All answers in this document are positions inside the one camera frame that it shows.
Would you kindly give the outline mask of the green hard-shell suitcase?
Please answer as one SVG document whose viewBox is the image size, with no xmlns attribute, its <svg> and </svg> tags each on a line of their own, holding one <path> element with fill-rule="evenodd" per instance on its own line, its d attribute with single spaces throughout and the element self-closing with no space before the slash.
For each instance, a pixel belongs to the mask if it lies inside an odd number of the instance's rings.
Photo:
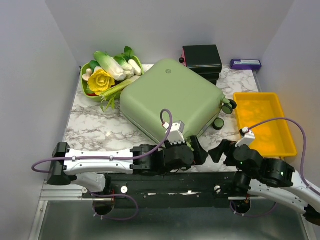
<svg viewBox="0 0 320 240">
<path fill-rule="evenodd" d="M 184 124 L 183 136 L 200 137 L 219 117 L 232 114 L 237 104 L 216 85 L 173 59 L 155 63 L 120 95 L 122 114 L 155 143 L 165 136 L 162 122 Z"/>
</svg>

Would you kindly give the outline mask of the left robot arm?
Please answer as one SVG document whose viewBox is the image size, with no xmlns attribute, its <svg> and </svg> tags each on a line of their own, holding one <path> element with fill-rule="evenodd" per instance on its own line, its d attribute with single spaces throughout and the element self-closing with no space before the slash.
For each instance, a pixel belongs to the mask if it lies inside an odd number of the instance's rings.
<svg viewBox="0 0 320 240">
<path fill-rule="evenodd" d="M 186 143 L 166 141 L 164 144 L 164 149 L 141 144 L 119 151 L 81 151 L 60 142 L 52 154 L 47 183 L 52 186 L 79 185 L 104 198 L 111 191 L 106 173 L 163 176 L 173 170 L 203 165 L 208 157 L 194 135 Z"/>
</svg>

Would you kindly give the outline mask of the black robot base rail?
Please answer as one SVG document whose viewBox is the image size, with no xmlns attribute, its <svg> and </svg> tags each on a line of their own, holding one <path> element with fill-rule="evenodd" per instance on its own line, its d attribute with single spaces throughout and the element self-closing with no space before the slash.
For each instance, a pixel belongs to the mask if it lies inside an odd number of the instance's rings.
<svg viewBox="0 0 320 240">
<path fill-rule="evenodd" d="M 164 176 L 107 174 L 107 192 L 84 193 L 95 206 L 116 209 L 227 208 L 232 197 L 236 172 L 174 173 Z"/>
</svg>

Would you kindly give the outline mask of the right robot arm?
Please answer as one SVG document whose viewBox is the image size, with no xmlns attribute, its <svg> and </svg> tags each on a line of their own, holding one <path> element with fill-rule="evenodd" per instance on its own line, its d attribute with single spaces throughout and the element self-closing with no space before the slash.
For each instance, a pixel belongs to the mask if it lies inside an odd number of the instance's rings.
<svg viewBox="0 0 320 240">
<path fill-rule="evenodd" d="M 208 152 L 214 163 L 226 156 L 224 165 L 236 167 L 230 191 L 236 195 L 254 195 L 286 205 L 308 222 L 320 224 L 320 198 L 303 182 L 301 175 L 288 163 L 265 158 L 247 145 L 237 146 L 224 139 Z"/>
</svg>

